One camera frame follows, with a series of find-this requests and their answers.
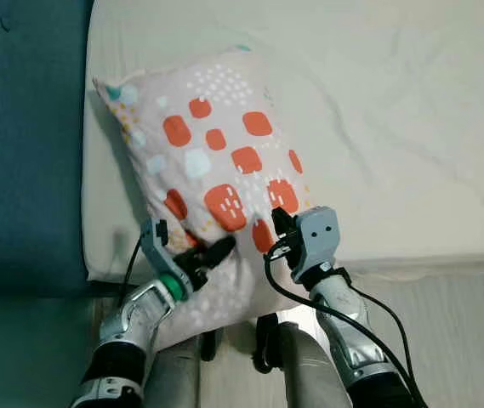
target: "printed pillowcase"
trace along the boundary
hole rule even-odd
[[[304,211],[309,189],[261,71],[252,52],[234,48],[116,85],[94,79],[121,124],[148,212],[168,221],[168,250],[236,237],[236,253],[210,274],[185,313],[164,322],[162,346],[292,306],[265,281],[262,252],[276,240],[271,209]],[[277,277],[294,289],[281,269]]]

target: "tufted button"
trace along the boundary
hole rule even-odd
[[[11,31],[11,19],[8,16],[3,15],[0,17],[0,24],[5,32]]]

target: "mattress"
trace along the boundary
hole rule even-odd
[[[83,242],[119,281],[147,217],[92,77],[121,78],[244,44],[265,73],[338,260],[411,280],[484,273],[484,1],[98,0],[88,34]],[[144,259],[134,277],[149,276]]]

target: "blue headboard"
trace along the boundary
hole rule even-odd
[[[0,0],[0,293],[78,296],[93,0]]]

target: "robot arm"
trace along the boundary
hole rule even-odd
[[[100,342],[71,408],[140,407],[158,326],[178,302],[206,283],[207,270],[226,258],[236,244],[227,236],[205,251],[193,248],[171,258],[164,248],[168,244],[166,222],[155,219],[142,225],[140,243],[158,278],[129,293],[104,320]]]
[[[315,207],[291,218],[284,210],[276,208],[272,218],[280,240],[265,256],[269,279],[269,262],[285,257],[294,282],[304,285],[310,292],[311,302],[305,300],[303,303],[321,305],[316,309],[332,309],[339,317],[348,318],[340,319],[317,311],[334,364],[354,407],[425,407],[417,387],[414,389],[410,383],[413,380],[404,376],[408,381],[402,381],[396,357],[363,334],[367,332],[373,337],[367,306],[350,287],[347,272],[333,268],[339,244],[336,212],[328,207]],[[273,280],[270,283],[286,294]]]

